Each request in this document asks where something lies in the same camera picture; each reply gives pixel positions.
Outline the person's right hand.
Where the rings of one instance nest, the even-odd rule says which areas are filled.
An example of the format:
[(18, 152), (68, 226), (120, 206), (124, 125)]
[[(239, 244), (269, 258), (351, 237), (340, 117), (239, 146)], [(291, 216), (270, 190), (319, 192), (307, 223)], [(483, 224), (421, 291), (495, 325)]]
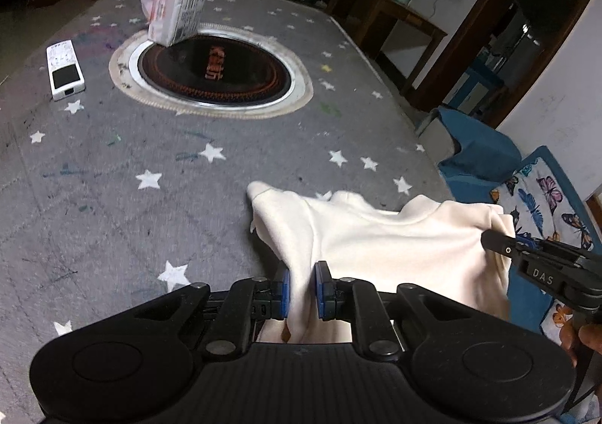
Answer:
[(576, 354), (576, 350), (579, 348), (589, 348), (598, 354), (602, 352), (601, 324), (591, 323), (576, 329), (567, 323), (561, 328), (559, 337), (561, 347), (569, 355), (573, 366), (576, 366), (579, 362), (579, 357)]

